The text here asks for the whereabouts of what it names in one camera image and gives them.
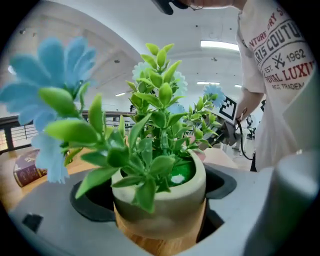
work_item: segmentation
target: person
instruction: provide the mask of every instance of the person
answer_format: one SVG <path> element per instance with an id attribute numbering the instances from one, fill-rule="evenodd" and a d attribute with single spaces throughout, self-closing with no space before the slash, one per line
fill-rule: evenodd
<path id="1" fill-rule="evenodd" d="M 308 82 L 315 58 L 302 33 L 275 0 L 179 0 L 198 10 L 239 9 L 236 41 L 243 71 L 237 119 L 244 120 L 266 94 L 255 132 L 252 170 L 260 171 L 298 150 L 283 112 Z"/>

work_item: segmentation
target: white pebble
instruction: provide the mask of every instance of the white pebble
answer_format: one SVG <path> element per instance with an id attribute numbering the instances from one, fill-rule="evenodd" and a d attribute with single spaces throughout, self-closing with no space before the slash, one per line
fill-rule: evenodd
<path id="1" fill-rule="evenodd" d="M 183 182 L 184 180 L 185 180 L 185 177 L 183 177 L 181 174 L 179 174 L 179 175 L 177 175 L 177 176 L 173 176 L 173 177 L 171 178 L 171 181 L 172 181 L 173 183 L 176 183 L 176 184 L 179 184 L 179 183 Z"/>

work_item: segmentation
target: white t-shirt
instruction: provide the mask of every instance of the white t-shirt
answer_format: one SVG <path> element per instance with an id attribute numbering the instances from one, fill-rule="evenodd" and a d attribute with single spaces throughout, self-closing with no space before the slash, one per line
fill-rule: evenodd
<path id="1" fill-rule="evenodd" d="M 238 17 L 236 40 L 243 88 L 266 94 L 255 133 L 255 166 L 274 166 L 298 150 L 283 112 L 305 85 L 315 59 L 297 25 L 274 0 L 247 0 Z"/>

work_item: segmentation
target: artificial flower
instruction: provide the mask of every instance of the artificial flower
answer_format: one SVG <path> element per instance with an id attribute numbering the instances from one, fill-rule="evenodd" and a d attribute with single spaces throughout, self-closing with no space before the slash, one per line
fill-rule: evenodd
<path id="1" fill-rule="evenodd" d="M 148 68 L 151 68 L 151 65 L 148 62 L 139 62 L 134 66 L 134 69 L 132 70 L 132 80 L 136 81 L 137 79 L 139 79 L 141 72 L 144 72 Z"/>
<path id="2" fill-rule="evenodd" d="M 174 72 L 173 77 L 174 80 L 179 80 L 175 83 L 175 85 L 178 86 L 178 89 L 175 91 L 174 96 L 185 96 L 186 91 L 188 90 L 188 83 L 185 81 L 186 77 L 179 71 Z"/>
<path id="3" fill-rule="evenodd" d="M 32 138 L 31 145 L 40 149 L 35 159 L 35 166 L 47 169 L 47 180 L 52 183 L 65 183 L 69 177 L 67 168 L 64 166 L 65 156 L 60 145 L 63 141 L 50 137 L 44 132 Z"/>
<path id="4" fill-rule="evenodd" d="M 169 106 L 167 108 L 167 110 L 171 113 L 171 114 L 180 114 L 180 113 L 185 113 L 186 110 L 184 108 L 184 106 L 178 104 L 178 103 L 174 103 L 171 106 Z"/>
<path id="5" fill-rule="evenodd" d="M 77 93 L 80 81 L 90 77 L 96 51 L 88 48 L 87 40 L 77 37 L 64 49 L 62 42 L 48 38 L 37 49 L 37 58 L 30 54 L 17 54 L 10 59 L 15 81 L 0 90 L 0 102 L 7 111 L 18 113 L 18 121 L 26 125 L 33 121 L 38 132 L 57 118 L 57 113 L 38 95 L 43 87 L 58 87 Z"/>
<path id="6" fill-rule="evenodd" d="M 224 101 L 226 100 L 226 96 L 225 94 L 222 92 L 222 89 L 220 86 L 216 86 L 216 85 L 207 85 L 204 90 L 203 90 L 204 94 L 206 95 L 216 95 L 216 98 L 211 100 L 212 104 L 217 107 L 218 109 L 220 109 L 224 103 Z"/>

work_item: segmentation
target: green moss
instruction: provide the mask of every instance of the green moss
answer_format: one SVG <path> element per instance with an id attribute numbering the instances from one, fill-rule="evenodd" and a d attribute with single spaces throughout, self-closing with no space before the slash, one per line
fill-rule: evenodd
<path id="1" fill-rule="evenodd" d="M 190 181 L 195 176 L 195 174 L 196 174 L 196 166 L 194 161 L 191 159 L 190 162 L 173 167 L 172 172 L 169 176 L 168 185 L 169 187 L 175 187 L 175 186 L 184 184 Z M 176 176 L 183 176 L 184 180 L 179 183 L 175 183 L 172 181 L 172 178 L 175 179 L 174 177 Z"/>

